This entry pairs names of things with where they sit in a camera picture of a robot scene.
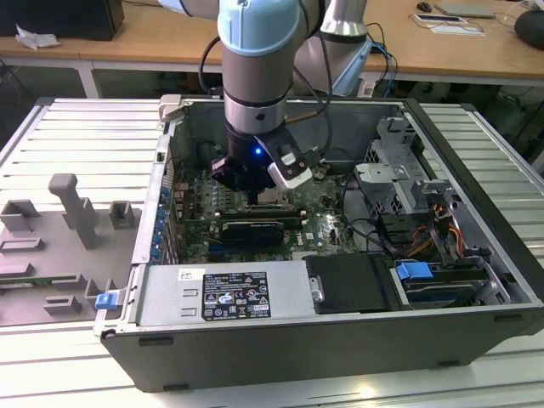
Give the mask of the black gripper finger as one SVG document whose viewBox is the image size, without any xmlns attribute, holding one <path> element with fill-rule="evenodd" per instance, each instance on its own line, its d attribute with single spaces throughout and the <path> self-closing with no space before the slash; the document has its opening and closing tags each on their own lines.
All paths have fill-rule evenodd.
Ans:
<svg viewBox="0 0 544 408">
<path fill-rule="evenodd" d="M 212 178 L 228 189 L 243 192 L 249 205 L 258 203 L 258 168 L 242 164 L 231 156 L 212 163 Z"/>
</svg>

